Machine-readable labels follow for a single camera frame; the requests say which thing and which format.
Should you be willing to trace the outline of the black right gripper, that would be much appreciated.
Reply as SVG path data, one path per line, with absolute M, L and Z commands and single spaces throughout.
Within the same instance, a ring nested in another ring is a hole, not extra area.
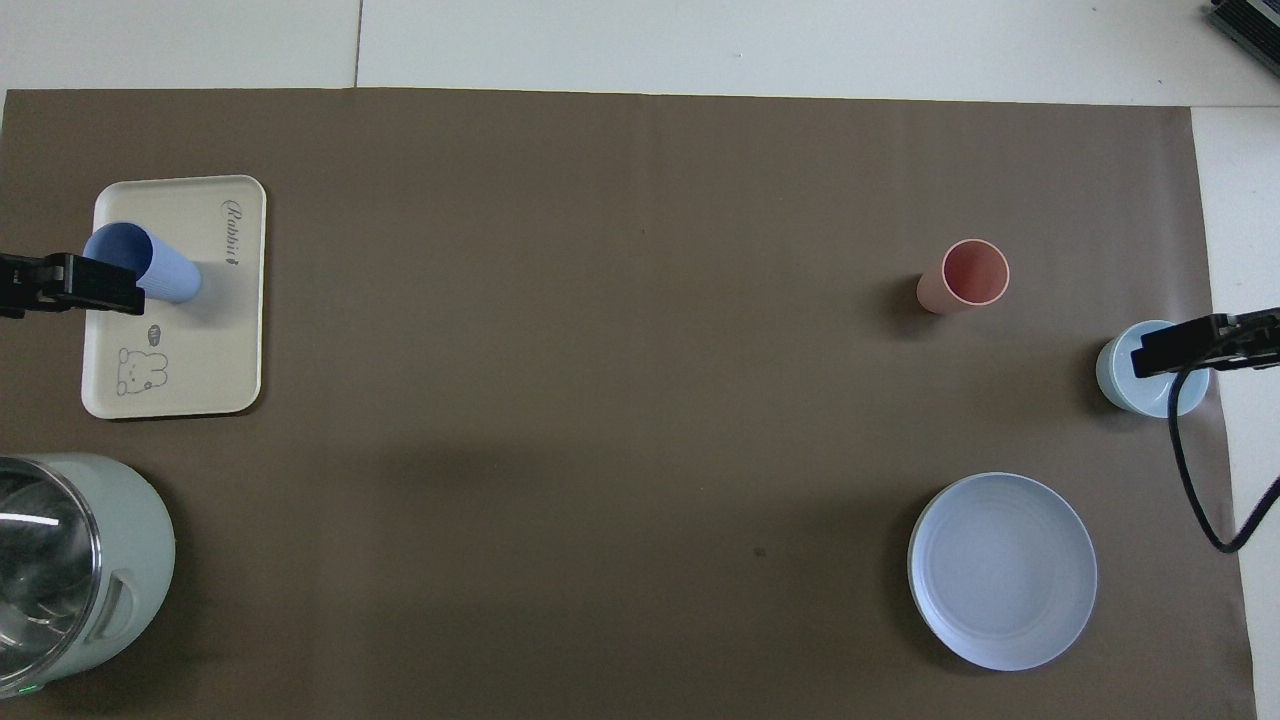
M 1193 320 L 1172 324 L 1155 322 L 1152 329 L 1142 331 L 1138 350 L 1132 351 L 1132 365 L 1138 378 L 1192 372 L 1225 372 L 1245 365 L 1261 370 L 1279 365 L 1279 307 L 1270 307 L 1245 315 L 1245 356 L 1239 343 L 1217 342 L 1239 327 L 1233 314 L 1212 313 Z

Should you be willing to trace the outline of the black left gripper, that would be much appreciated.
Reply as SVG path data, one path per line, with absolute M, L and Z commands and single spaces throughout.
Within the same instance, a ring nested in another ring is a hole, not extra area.
M 26 283 L 38 286 L 26 300 Z M 65 313 L 73 309 L 141 316 L 145 292 L 137 274 L 91 258 L 55 252 L 26 260 L 1 255 L 1 316 L 23 319 L 26 311 Z

